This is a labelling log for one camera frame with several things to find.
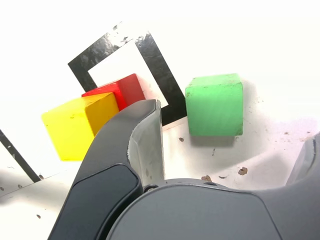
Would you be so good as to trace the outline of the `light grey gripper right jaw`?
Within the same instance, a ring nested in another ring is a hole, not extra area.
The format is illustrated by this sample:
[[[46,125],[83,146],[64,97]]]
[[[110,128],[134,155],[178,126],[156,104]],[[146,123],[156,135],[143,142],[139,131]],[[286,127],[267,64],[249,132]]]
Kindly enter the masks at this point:
[[[119,216],[109,240],[317,240],[320,137],[308,139],[287,184],[237,190],[173,184],[146,193]]]

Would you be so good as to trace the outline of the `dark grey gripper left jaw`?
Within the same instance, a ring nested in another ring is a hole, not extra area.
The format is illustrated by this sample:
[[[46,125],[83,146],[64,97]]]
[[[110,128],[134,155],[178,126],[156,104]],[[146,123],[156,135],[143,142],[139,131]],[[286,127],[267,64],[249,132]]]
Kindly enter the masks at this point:
[[[144,187],[164,177],[161,104],[140,100],[94,137],[49,239],[104,240]]]

